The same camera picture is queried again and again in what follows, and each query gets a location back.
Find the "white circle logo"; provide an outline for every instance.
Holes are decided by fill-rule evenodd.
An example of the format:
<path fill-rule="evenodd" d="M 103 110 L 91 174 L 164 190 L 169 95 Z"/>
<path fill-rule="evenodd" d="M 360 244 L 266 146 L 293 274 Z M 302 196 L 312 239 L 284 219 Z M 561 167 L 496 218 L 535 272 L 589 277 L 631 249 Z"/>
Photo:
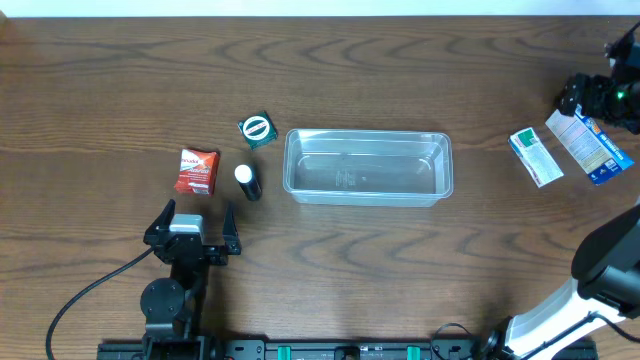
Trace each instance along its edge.
<path fill-rule="evenodd" d="M 244 136 L 251 140 L 262 140 L 267 137 L 269 131 L 271 130 L 271 125 L 267 119 L 262 116 L 252 116 L 244 122 L 242 125 L 242 132 Z"/>

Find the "white wall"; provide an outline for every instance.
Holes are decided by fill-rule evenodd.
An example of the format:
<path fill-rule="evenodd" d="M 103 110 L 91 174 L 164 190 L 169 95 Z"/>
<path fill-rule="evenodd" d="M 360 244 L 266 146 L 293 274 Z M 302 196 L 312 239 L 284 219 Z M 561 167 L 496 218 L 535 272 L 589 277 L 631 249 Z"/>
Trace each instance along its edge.
<path fill-rule="evenodd" d="M 0 0 L 8 17 L 638 15 L 640 0 Z"/>

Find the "small bottle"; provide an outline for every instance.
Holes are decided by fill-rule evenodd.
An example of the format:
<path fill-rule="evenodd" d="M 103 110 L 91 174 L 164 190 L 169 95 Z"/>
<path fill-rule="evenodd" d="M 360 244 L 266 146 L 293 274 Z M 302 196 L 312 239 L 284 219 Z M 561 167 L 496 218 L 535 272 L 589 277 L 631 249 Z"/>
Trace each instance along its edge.
<path fill-rule="evenodd" d="M 236 180 L 238 180 L 238 184 L 240 184 L 240 188 L 244 191 L 244 194 L 249 201 L 256 201 L 260 199 L 260 196 L 262 196 L 262 189 L 260 189 L 260 184 L 258 184 L 258 179 L 256 178 L 253 169 L 245 164 L 238 165 L 234 174 L 236 176 Z"/>

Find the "plastic container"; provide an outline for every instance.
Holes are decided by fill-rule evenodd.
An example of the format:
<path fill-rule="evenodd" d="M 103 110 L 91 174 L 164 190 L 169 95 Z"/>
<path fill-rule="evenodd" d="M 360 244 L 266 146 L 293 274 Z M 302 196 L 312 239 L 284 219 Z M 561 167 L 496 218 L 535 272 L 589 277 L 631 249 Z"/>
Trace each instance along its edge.
<path fill-rule="evenodd" d="M 430 207 L 453 193 L 443 133 L 294 129 L 284 189 L 300 203 Z"/>

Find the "wooden table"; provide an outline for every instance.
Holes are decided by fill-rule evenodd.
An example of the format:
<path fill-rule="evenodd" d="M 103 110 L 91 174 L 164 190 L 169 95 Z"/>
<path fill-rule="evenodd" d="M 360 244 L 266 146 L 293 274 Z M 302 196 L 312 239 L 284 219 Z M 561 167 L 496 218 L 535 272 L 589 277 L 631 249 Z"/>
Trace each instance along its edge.
<path fill-rule="evenodd" d="M 42 359 L 53 316 L 146 249 L 169 198 L 219 241 L 236 204 L 244 253 L 212 270 L 205 325 L 278 338 L 475 332 L 528 311 L 568 278 L 593 229 L 640 194 L 635 166 L 593 186 L 545 127 L 577 72 L 608 74 L 602 44 L 632 18 L 14 20 L 0 40 L 0 357 Z M 251 153 L 236 122 L 267 110 L 280 139 Z M 538 189 L 507 145 L 534 126 L 565 176 Z M 300 205 L 282 188 L 292 128 L 442 131 L 455 191 L 435 207 Z M 640 160 L 638 138 L 606 127 Z M 180 150 L 222 153 L 213 198 L 177 195 Z M 253 159 L 249 203 L 233 168 Z M 139 339 L 149 257 L 79 301 L 59 359 Z M 640 333 L 628 321 L 624 328 Z M 609 329 L 603 359 L 637 358 Z"/>

